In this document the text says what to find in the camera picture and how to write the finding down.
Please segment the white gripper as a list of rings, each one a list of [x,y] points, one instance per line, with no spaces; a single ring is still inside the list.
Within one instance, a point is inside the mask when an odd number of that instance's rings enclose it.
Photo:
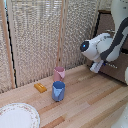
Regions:
[[[103,60],[101,60],[100,62],[94,62],[90,68],[90,70],[94,73],[98,73],[101,66],[103,64]]]

